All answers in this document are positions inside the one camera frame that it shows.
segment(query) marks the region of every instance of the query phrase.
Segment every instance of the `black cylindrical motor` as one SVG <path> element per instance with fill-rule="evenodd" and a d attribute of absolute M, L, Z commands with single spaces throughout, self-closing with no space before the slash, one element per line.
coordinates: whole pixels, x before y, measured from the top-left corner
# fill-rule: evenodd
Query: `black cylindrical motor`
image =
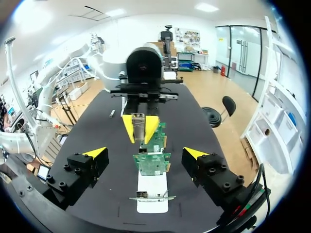
<path fill-rule="evenodd" d="M 145 45 L 135 49 L 126 61 L 126 70 L 129 83 L 147 83 L 160 85 L 162 78 L 161 55 Z"/>

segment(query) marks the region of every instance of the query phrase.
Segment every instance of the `glass door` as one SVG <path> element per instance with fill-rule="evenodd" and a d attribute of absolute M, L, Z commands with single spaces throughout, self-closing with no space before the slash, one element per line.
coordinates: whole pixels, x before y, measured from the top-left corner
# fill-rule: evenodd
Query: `glass door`
<path fill-rule="evenodd" d="M 231 62 L 228 77 L 253 95 L 259 73 L 260 30 L 253 27 L 231 27 Z"/>
<path fill-rule="evenodd" d="M 225 67 L 225 75 L 228 77 L 228 67 L 230 60 L 230 28 L 217 27 L 217 52 L 216 66 Z"/>

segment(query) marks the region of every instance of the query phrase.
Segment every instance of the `office chair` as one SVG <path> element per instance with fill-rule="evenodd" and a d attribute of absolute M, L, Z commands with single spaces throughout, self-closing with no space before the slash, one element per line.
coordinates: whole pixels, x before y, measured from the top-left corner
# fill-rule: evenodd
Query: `office chair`
<path fill-rule="evenodd" d="M 211 125 L 212 128 L 220 126 L 228 116 L 230 117 L 234 114 L 237 108 L 234 100 L 229 96 L 223 97 L 223 105 L 225 106 L 225 109 L 221 114 L 217 112 L 215 109 L 210 107 L 202 108 L 202 111 L 207 116 L 209 124 Z M 224 118 L 222 118 L 222 115 L 225 113 L 225 111 L 227 111 L 228 114 Z"/>

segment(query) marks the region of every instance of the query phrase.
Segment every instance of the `trash bin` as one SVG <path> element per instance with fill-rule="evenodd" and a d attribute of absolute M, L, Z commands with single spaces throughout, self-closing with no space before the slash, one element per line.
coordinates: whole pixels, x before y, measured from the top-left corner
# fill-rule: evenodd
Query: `trash bin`
<path fill-rule="evenodd" d="M 213 67 L 214 69 L 214 73 L 218 74 L 219 73 L 219 70 L 220 70 L 220 67 L 219 66 L 216 66 L 216 67 Z"/>

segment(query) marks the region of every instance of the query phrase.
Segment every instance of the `black table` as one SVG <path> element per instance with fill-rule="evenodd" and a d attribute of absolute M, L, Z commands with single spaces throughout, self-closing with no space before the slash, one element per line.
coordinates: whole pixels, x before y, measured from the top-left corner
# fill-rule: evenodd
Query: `black table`
<path fill-rule="evenodd" d="M 102 91 L 92 101 L 62 146 L 53 167 L 67 163 L 75 152 L 107 147 L 109 165 L 93 189 L 88 188 L 67 212 L 97 225 L 129 231 L 173 231 L 202 233 L 216 227 L 223 212 L 215 206 L 203 188 L 196 186 L 181 164 L 183 147 L 203 152 L 223 152 L 215 133 L 193 95 L 186 86 L 167 84 L 179 93 L 178 100 L 160 104 L 160 120 L 166 122 L 166 151 L 172 153 L 167 174 L 169 211 L 164 214 L 140 214 L 137 203 L 130 200 L 137 191 L 138 170 L 133 159 L 139 144 L 132 144 L 125 130 L 121 99 Z M 109 115 L 116 109 L 113 118 Z"/>

